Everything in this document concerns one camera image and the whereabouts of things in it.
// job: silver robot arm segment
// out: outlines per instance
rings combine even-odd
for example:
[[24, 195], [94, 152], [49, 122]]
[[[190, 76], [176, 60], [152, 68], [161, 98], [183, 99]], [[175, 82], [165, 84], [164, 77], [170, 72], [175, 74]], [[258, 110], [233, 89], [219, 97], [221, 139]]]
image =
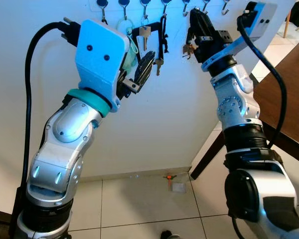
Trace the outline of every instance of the silver robot arm segment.
[[[263, 35], [276, 8], [270, 3], [248, 3], [244, 24], [251, 41]], [[198, 9], [190, 12], [189, 47], [193, 39], [198, 46], [193, 53], [202, 70], [211, 74], [218, 98], [217, 115], [227, 148], [224, 165], [229, 169], [225, 194], [236, 232], [235, 219], [240, 218], [260, 239], [299, 239], [295, 189], [281, 158], [267, 146], [253, 82], [234, 58], [247, 44], [242, 37], [233, 42], [227, 31], [215, 30]]]
[[[76, 98], [48, 120], [44, 143], [32, 160], [26, 188], [29, 203], [18, 217], [15, 238], [54, 239], [67, 230], [71, 219], [70, 208], [82, 172], [83, 155], [93, 141], [94, 129], [101, 121], [97, 110]], [[62, 225], [58, 223], [60, 218], [55, 217], [55, 226], [49, 226], [53, 229], [44, 232], [43, 226], [43, 232], [40, 232], [40, 226], [36, 222], [35, 225], [31, 223], [34, 214], [42, 213], [41, 208], [57, 214], [60, 209], [62, 211], [63, 205], [66, 213]], [[41, 216], [53, 220], [48, 215]]]
[[150, 51], [140, 61], [135, 79], [125, 79], [121, 66], [130, 45], [125, 35], [100, 22], [86, 20], [79, 25], [64, 20], [69, 25], [50, 23], [34, 39], [47, 26], [57, 25], [65, 33], [62, 36], [77, 46], [75, 61], [81, 82], [79, 89], [68, 92], [62, 108], [47, 121], [24, 195], [18, 196], [17, 190], [13, 211], [20, 213], [12, 220], [15, 228], [10, 226], [14, 239], [71, 238], [67, 233], [71, 207], [93, 131], [108, 112], [119, 109], [122, 97], [139, 92], [154, 62], [154, 52]]

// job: small white object on floor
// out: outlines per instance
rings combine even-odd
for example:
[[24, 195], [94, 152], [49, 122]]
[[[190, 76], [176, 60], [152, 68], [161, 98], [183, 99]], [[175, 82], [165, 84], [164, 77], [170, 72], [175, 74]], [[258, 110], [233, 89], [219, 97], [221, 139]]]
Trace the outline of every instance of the small white object on floor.
[[172, 191], [177, 193], [186, 193], [186, 186], [184, 183], [173, 183]]

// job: wooden table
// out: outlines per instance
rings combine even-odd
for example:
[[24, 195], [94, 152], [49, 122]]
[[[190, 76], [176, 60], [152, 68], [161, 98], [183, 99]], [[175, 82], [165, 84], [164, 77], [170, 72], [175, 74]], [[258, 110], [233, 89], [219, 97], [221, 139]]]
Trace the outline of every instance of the wooden table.
[[[276, 69], [286, 84], [288, 99], [284, 125], [275, 145], [299, 161], [299, 44]], [[281, 104], [280, 88], [271, 73], [255, 87], [254, 98], [260, 105], [260, 119], [265, 135], [270, 140], [279, 119]], [[192, 178], [196, 179], [200, 175], [224, 144], [224, 136], [220, 133], [191, 173]]]

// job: table leg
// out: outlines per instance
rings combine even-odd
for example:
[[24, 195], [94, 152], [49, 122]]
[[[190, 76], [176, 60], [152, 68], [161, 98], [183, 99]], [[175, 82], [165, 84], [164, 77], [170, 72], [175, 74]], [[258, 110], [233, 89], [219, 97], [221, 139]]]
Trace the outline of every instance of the table leg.
[[221, 131], [218, 137], [215, 139], [213, 144], [207, 150], [203, 158], [200, 160], [194, 171], [190, 174], [193, 179], [198, 178], [201, 172], [207, 167], [210, 161], [216, 156], [216, 154], [225, 145], [225, 138], [223, 132]]
[[287, 35], [287, 30], [288, 30], [288, 25], [289, 25], [290, 15], [291, 15], [291, 11], [289, 12], [289, 14], [288, 14], [288, 16], [287, 16], [286, 26], [285, 26], [285, 32], [284, 32], [284, 38], [285, 38], [286, 35]]
[[[267, 139], [270, 140], [275, 133], [275, 128], [271, 127], [269, 124], [265, 122], [263, 122], [263, 126], [264, 126], [264, 133]], [[288, 137], [287, 135], [280, 133], [275, 141], [275, 145], [299, 161], [298, 142], [294, 141], [292, 138]]]

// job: baseboard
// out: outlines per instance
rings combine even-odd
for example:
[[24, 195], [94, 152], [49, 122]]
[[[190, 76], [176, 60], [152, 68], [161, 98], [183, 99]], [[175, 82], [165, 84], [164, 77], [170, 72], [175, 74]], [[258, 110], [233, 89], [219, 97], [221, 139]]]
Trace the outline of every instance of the baseboard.
[[191, 167], [167, 168], [167, 169], [140, 171], [140, 172], [81, 177], [80, 182], [93, 182], [93, 181], [100, 181], [100, 180], [130, 178], [130, 177], [139, 177], [139, 176], [154, 176], [154, 175], [169, 175], [169, 174], [187, 173], [190, 170], [190, 168]]

